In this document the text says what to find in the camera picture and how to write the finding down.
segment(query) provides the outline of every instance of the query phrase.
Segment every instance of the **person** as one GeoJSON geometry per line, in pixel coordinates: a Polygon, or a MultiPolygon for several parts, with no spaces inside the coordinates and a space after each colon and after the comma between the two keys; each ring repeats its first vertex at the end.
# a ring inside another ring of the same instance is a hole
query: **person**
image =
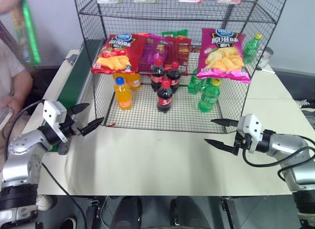
{"type": "MultiPolygon", "coordinates": [[[[0,14],[8,13],[20,1],[0,0],[0,14]]],[[[0,39],[0,108],[9,106],[13,110],[9,123],[0,131],[0,171],[4,166],[4,145],[9,125],[21,111],[32,85],[30,73],[0,39]]],[[[10,139],[17,137],[23,131],[27,121],[28,116],[25,114],[17,121],[10,139]]]]}

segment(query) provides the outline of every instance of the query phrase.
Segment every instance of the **cola bottle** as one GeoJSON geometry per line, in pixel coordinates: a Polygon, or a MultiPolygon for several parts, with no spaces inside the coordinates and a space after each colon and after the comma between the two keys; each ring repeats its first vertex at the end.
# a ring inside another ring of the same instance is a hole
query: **cola bottle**
{"type": "Polygon", "coordinates": [[[159,112],[166,113],[171,108],[173,91],[170,86],[171,82],[169,80],[164,80],[161,84],[161,88],[157,91],[157,110],[159,112]]]}
{"type": "Polygon", "coordinates": [[[154,60],[154,65],[152,66],[151,74],[151,87],[156,92],[164,80],[165,71],[163,68],[163,60],[161,58],[156,58],[154,60]]]}
{"type": "Polygon", "coordinates": [[[171,88],[173,90],[173,93],[177,91],[178,85],[179,85],[179,79],[181,78],[181,73],[178,70],[179,63],[178,62],[172,62],[171,68],[167,71],[167,78],[171,82],[171,88]]]}

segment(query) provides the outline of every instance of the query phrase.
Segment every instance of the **person's hand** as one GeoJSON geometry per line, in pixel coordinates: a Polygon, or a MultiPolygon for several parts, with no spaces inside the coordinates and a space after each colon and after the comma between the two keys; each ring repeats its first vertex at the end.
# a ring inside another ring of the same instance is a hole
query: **person's hand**
{"type": "Polygon", "coordinates": [[[0,0],[0,14],[8,13],[14,9],[21,0],[0,0]]]}
{"type": "Polygon", "coordinates": [[[0,108],[9,106],[13,110],[13,116],[11,117],[9,123],[22,110],[23,104],[24,102],[16,96],[6,96],[3,98],[0,108]]]}

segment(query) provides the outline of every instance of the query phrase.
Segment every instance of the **yellow bottle cap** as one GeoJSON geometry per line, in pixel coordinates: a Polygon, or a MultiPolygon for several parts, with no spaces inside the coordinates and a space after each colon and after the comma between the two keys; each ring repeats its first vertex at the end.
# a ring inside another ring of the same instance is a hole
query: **yellow bottle cap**
{"type": "Polygon", "coordinates": [[[262,34],[260,34],[260,33],[257,33],[256,35],[255,35],[255,39],[260,39],[262,37],[262,34]]]}
{"type": "Polygon", "coordinates": [[[211,81],[211,84],[213,86],[220,86],[221,83],[222,83],[222,79],[220,79],[220,78],[213,78],[212,81],[211,81]]]}

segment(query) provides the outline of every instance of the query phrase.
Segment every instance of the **plastic bottle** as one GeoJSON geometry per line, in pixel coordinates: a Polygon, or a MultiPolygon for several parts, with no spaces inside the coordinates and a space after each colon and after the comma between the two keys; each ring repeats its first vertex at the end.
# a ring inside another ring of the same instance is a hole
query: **plastic bottle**
{"type": "Polygon", "coordinates": [[[152,66],[152,74],[151,74],[151,87],[154,92],[157,91],[161,87],[161,83],[164,80],[165,71],[163,68],[163,60],[160,58],[156,58],[154,60],[154,66],[152,66]]]}
{"type": "Polygon", "coordinates": [[[166,113],[171,108],[173,91],[170,86],[171,82],[169,80],[164,80],[162,82],[161,88],[157,91],[157,110],[159,112],[166,113]]]}
{"type": "Polygon", "coordinates": [[[131,90],[138,90],[141,87],[140,74],[126,74],[125,78],[131,90]]]}
{"type": "Polygon", "coordinates": [[[257,50],[259,49],[261,37],[262,34],[257,33],[252,40],[246,43],[245,49],[243,50],[244,62],[246,64],[251,63],[254,60],[257,50]]]}
{"type": "Polygon", "coordinates": [[[205,87],[202,91],[201,99],[198,103],[198,108],[203,112],[210,112],[213,105],[218,100],[220,95],[219,86],[221,85],[221,79],[214,78],[211,84],[205,87]]]}
{"type": "Polygon", "coordinates": [[[188,93],[197,94],[201,91],[205,79],[200,79],[196,77],[197,69],[195,69],[192,74],[193,75],[191,76],[190,83],[188,85],[188,93]]]}
{"type": "Polygon", "coordinates": [[[211,82],[212,82],[212,78],[206,78],[205,79],[206,81],[204,82],[203,86],[202,86],[202,91],[208,87],[208,86],[211,86],[211,82]]]}
{"type": "Polygon", "coordinates": [[[127,82],[125,75],[126,73],[113,73],[114,82],[116,83],[116,78],[118,77],[122,77],[125,80],[125,82],[127,82]]]}
{"type": "Polygon", "coordinates": [[[119,107],[122,110],[128,110],[132,108],[131,93],[128,84],[123,77],[116,78],[116,84],[114,86],[116,93],[116,100],[119,107]]]}
{"type": "Polygon", "coordinates": [[[179,63],[177,61],[172,62],[171,68],[167,71],[167,78],[171,82],[171,88],[173,93],[178,89],[179,80],[181,78],[181,72],[178,71],[179,63]]]}

